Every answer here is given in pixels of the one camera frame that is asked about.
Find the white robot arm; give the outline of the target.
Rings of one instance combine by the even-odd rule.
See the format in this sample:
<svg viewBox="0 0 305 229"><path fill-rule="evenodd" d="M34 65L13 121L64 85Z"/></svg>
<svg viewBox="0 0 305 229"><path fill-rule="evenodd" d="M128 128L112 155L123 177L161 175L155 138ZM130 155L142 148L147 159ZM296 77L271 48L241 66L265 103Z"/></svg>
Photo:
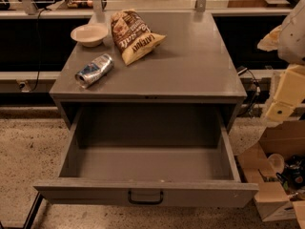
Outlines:
<svg viewBox="0 0 305 229"><path fill-rule="evenodd" d="M305 0L299 0L257 47L265 52L277 50L278 57L288 63L264 111L266 119L282 123L305 99Z"/></svg>

